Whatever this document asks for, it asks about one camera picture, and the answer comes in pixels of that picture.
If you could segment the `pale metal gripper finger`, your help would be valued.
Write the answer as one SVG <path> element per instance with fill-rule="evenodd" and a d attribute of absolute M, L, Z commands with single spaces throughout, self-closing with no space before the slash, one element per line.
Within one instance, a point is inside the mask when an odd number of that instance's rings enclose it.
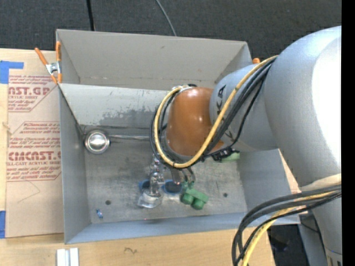
<path fill-rule="evenodd" d="M 151 162 L 151 172 L 161 172 L 163 170 L 163 164 L 160 161 L 160 157 L 153 154 Z"/>
<path fill-rule="evenodd" d="M 160 172 L 152 172 L 149 180 L 149 195 L 159 195 L 159 189 L 164 184 L 164 175 Z"/>

